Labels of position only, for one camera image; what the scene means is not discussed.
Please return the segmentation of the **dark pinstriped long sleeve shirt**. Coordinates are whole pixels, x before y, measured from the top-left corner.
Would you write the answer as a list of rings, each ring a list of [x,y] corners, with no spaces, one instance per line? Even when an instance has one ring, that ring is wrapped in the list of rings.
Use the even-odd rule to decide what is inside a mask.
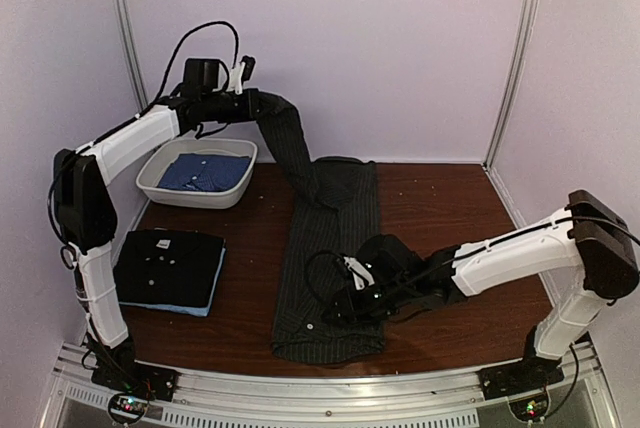
[[[338,264],[380,231],[377,168],[349,157],[312,159],[297,108],[262,93],[257,124],[294,190],[294,212],[284,253],[271,350],[309,365],[344,363],[385,348],[379,324],[337,327],[322,321],[327,302],[345,284]]]

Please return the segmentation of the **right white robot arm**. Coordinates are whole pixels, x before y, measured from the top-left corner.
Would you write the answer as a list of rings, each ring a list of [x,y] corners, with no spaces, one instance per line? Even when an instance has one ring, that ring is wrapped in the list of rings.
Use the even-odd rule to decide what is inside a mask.
[[[514,280],[570,269],[575,274],[551,312],[532,330],[526,357],[513,367],[519,388],[535,388],[602,309],[639,286],[639,239],[586,190],[548,217],[495,238],[453,245],[421,257],[394,235],[376,235],[341,255],[348,282],[324,303],[332,325],[373,324],[410,304],[434,311]]]

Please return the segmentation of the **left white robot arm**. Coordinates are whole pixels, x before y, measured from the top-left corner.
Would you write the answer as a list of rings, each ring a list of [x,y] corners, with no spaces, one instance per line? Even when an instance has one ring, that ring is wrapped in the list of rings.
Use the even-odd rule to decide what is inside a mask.
[[[144,155],[205,123],[243,123],[260,114],[258,90],[244,86],[255,59],[245,56],[236,62],[220,88],[207,72],[211,63],[188,59],[182,82],[170,94],[159,93],[141,113],[54,157],[49,221],[61,242],[62,261],[74,274],[89,334],[109,349],[129,336],[113,276],[118,218],[110,184]]]

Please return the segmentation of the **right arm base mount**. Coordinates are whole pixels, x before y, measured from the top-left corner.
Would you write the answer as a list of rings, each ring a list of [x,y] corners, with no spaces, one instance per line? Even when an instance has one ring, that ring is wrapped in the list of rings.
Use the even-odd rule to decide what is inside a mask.
[[[483,368],[478,378],[484,399],[506,398],[517,421],[542,422],[551,412],[549,386],[564,380],[561,361],[531,349],[520,360]]]

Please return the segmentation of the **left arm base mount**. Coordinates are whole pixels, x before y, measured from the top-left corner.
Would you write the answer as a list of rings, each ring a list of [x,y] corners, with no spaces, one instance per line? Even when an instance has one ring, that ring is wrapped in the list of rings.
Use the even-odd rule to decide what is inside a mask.
[[[146,416],[152,402],[173,400],[176,370],[137,361],[132,347],[101,349],[95,357],[91,381],[114,391],[106,411],[116,425],[136,424]]]

